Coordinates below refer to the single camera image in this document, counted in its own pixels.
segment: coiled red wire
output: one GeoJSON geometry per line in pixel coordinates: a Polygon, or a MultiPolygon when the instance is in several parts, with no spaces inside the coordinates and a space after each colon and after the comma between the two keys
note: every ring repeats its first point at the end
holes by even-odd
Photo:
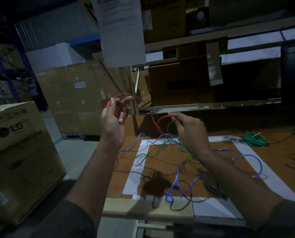
{"type": "MultiPolygon", "coordinates": [[[[122,95],[136,97],[136,98],[142,100],[142,102],[146,105],[146,102],[145,102],[142,98],[140,98],[140,97],[138,97],[138,96],[136,96],[136,95],[133,95],[133,94],[118,94],[118,95],[114,96],[114,98],[117,98],[117,97],[122,96],[122,95]]],[[[110,100],[109,100],[108,103],[106,104],[105,108],[109,108],[109,105],[110,105],[110,100]]],[[[115,112],[114,112],[114,115],[115,115],[115,117],[116,117],[117,119],[119,119],[119,118],[120,118],[120,115],[121,115],[121,112],[117,111],[117,109],[116,109],[115,112]]],[[[161,130],[161,128],[159,127],[160,120],[163,119],[163,118],[166,118],[166,117],[172,117],[172,115],[166,115],[166,116],[161,117],[161,118],[157,121],[157,123],[155,122],[153,115],[151,115],[151,117],[152,117],[153,123],[155,124],[155,126],[156,126],[158,132],[160,132],[160,133],[163,135],[164,133],[163,133],[163,131],[161,130]]]]}

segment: person's left hand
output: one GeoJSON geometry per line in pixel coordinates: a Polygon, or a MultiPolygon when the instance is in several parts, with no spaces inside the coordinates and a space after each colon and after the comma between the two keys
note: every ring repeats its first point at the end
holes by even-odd
{"type": "Polygon", "coordinates": [[[131,96],[123,100],[111,98],[109,108],[104,108],[102,111],[102,134],[100,140],[106,143],[116,144],[118,148],[122,147],[125,141],[125,126],[123,121],[131,112],[131,107],[128,107],[127,104],[132,100],[133,97],[131,96]],[[119,120],[114,115],[115,110],[121,112],[119,120]]]}

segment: lg logo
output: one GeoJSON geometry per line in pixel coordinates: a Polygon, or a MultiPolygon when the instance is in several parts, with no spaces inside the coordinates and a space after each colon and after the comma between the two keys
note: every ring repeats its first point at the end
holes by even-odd
{"type": "Polygon", "coordinates": [[[9,128],[2,127],[0,128],[0,138],[5,138],[10,135],[11,132],[16,132],[19,129],[24,128],[22,123],[17,123],[15,125],[11,125],[9,128]]]}

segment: round logo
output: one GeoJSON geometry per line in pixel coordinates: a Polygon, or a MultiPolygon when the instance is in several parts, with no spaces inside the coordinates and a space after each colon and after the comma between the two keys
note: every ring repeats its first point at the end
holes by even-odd
{"type": "Polygon", "coordinates": [[[0,128],[0,138],[5,138],[10,135],[9,128],[0,128]]]}
{"type": "Polygon", "coordinates": [[[178,20],[177,19],[171,19],[171,20],[169,20],[168,28],[171,31],[177,30],[177,28],[178,28],[178,20]]]}

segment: sleeve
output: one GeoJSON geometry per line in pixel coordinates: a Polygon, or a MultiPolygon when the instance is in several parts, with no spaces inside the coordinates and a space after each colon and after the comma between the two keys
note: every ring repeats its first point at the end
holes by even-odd
{"type": "Polygon", "coordinates": [[[258,237],[295,237],[295,202],[282,201],[262,227],[258,237]]]}
{"type": "Polygon", "coordinates": [[[90,216],[78,205],[62,200],[39,224],[30,238],[96,238],[90,216]]]}

